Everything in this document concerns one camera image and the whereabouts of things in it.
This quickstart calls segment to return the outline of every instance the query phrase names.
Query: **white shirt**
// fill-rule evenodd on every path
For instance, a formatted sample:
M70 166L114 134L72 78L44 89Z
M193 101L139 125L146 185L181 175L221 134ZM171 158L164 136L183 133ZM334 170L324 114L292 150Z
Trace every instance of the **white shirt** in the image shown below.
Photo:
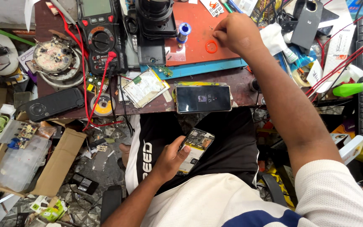
M294 212L232 174L197 176L155 196L142 226L363 226L363 191L342 163L307 163L295 190Z

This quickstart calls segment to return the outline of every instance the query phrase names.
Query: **green plastic item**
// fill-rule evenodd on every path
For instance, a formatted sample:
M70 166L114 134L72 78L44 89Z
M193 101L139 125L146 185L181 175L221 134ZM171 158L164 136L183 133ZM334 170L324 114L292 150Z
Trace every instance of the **green plastic item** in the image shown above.
M232 9L229 7L229 5L227 3L223 3L226 10L229 12L229 13L233 13Z
M11 34L11 33L4 32L4 31L3 31L3 30L1 30L1 29L0 29L0 34L2 34L2 35L4 35L4 36L7 36L7 37L9 37L9 38L11 38L11 39L18 40L18 41L23 42L23 43L25 43L25 44L29 44L29 45L31 45L31 46L36 46L36 44L35 44L35 43L33 43L33 42L30 42L30 41L27 41L27 40L22 39L22 38L20 38L20 37L17 37L17 36L15 36L15 35Z
M360 84L343 84L333 89L335 96L347 97L363 91L363 83Z

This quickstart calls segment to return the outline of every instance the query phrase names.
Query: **man's arm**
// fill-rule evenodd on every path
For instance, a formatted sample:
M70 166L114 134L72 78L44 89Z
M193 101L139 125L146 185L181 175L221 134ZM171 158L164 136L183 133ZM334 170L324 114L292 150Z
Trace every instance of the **man's arm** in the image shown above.
M271 56L258 28L247 15L229 14L214 29L213 35L239 54L255 74L273 124L288 147L294 175L314 160L342 162L312 103Z
M179 146L184 138L184 136L180 136L164 148L152 171L114 213L109 216L102 224L102 227L141 225L145 213L158 189L176 175L180 165L190 153L189 146L185 146L178 153Z

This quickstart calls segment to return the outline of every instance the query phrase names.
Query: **opened smartphone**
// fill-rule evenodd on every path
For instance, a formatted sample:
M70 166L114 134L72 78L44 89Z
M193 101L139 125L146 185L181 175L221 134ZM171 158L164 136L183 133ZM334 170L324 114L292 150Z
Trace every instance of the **opened smartphone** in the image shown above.
M180 165L179 171L176 173L179 176L188 175L192 168L200 160L204 152L208 149L214 141L215 136L211 133L205 132L198 128L192 128L187 136L184 138L183 143L179 147L179 151L186 145L190 146L191 151L188 157Z
M175 87L177 113L202 113L231 111L228 85L203 85Z

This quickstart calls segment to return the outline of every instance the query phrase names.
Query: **digital multimeter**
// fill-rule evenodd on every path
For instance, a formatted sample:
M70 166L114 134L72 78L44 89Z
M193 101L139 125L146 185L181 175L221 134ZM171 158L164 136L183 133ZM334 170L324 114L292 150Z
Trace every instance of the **digital multimeter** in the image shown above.
M77 0L77 4L92 74L103 75L109 51L117 54L112 60L114 74L126 73L125 29L119 0Z

